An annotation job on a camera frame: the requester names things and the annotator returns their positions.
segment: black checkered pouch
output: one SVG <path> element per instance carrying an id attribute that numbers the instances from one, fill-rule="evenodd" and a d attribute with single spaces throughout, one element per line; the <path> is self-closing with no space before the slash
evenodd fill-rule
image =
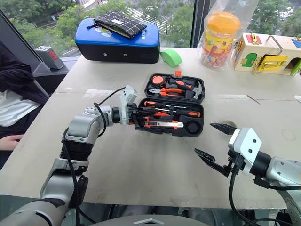
<path id="1" fill-rule="evenodd" d="M 94 22 L 103 28 L 116 32 L 127 38 L 133 38 L 146 28 L 146 25 L 125 17 L 117 12 L 108 12 L 94 19 Z"/>

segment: black toolbox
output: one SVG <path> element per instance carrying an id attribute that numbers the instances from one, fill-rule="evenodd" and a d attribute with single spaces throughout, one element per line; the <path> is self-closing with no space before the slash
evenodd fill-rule
<path id="1" fill-rule="evenodd" d="M 175 74 L 181 74 L 181 71 L 176 71 Z M 199 92 L 196 98 L 193 98 L 195 96 L 195 92 L 192 91 L 194 87 L 197 87 Z M 156 93 L 158 89 L 165 92 Z M 205 98 L 202 79 L 156 73 L 150 77 L 144 92 L 147 98 L 139 103 L 139 107 L 162 109 L 158 114 L 163 114 L 163 116 L 145 117 L 145 122 L 139 126 L 139 130 L 156 134 L 171 133 L 173 136 L 179 137 L 197 137 L 201 134 L 204 125 L 204 108 L 200 103 Z M 165 127 L 165 122 L 173 122 L 172 125 L 175 126 Z"/>

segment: open toolbox lid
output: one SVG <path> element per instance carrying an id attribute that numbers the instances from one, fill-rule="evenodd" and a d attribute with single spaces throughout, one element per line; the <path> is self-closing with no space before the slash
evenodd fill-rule
<path id="1" fill-rule="evenodd" d="M 194 84 L 197 84 L 198 82 L 201 85 L 201 92 L 198 95 L 197 99 L 186 99 L 186 98 L 175 98 L 175 97 L 168 97 L 168 96 L 160 96 L 160 95 L 154 95 L 152 93 L 150 93 L 150 89 L 153 89 L 153 85 L 151 82 L 151 79 L 155 76 L 164 76 L 168 79 L 172 78 L 175 80 L 190 80 L 190 81 L 194 81 Z M 172 102 L 179 102 L 179 103 L 198 103 L 200 104 L 204 98 L 205 98 L 205 86 L 204 86 L 204 81 L 200 78 L 195 78 L 195 77 L 189 77 L 189 76 L 181 76 L 181 71 L 175 71 L 175 75 L 172 74 L 161 74 L 161 73 L 155 73 L 152 74 L 150 76 L 150 79 L 145 87 L 145 95 L 149 98 L 152 99 L 157 99 L 157 100 L 166 100 L 166 101 L 172 101 Z"/>

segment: table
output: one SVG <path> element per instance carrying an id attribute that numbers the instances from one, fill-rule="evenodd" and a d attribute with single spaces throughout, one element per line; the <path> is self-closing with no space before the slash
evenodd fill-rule
<path id="1" fill-rule="evenodd" d="M 206 97 L 205 122 L 199 137 L 173 137 L 114 125 L 97 140 L 90 165 L 85 202 L 230 208 L 230 179 L 206 166 L 194 152 L 199 148 L 227 163 L 230 136 L 209 125 L 230 120 L 252 127 L 271 156 L 301 160 L 301 77 L 224 71 L 205 68 L 196 49 L 177 48 L 183 63 L 176 69 L 202 78 Z M 6 165 L 0 171 L 0 193 L 38 197 L 40 188 L 61 151 L 61 136 L 71 119 L 93 102 L 126 84 L 145 98 L 144 88 L 153 73 L 173 73 L 162 59 L 154 65 L 93 62 L 80 57 L 41 110 Z M 119 105 L 120 95 L 106 104 Z M 239 174 L 234 187 L 237 208 L 280 209 L 285 203 L 276 191 Z"/>

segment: green eraser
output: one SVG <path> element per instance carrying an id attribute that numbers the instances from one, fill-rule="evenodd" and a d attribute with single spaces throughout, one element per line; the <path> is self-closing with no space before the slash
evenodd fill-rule
<path id="1" fill-rule="evenodd" d="M 163 61 L 168 63 L 171 67 L 176 67 L 178 64 L 182 63 L 180 55 L 171 48 L 160 52 L 160 54 Z"/>

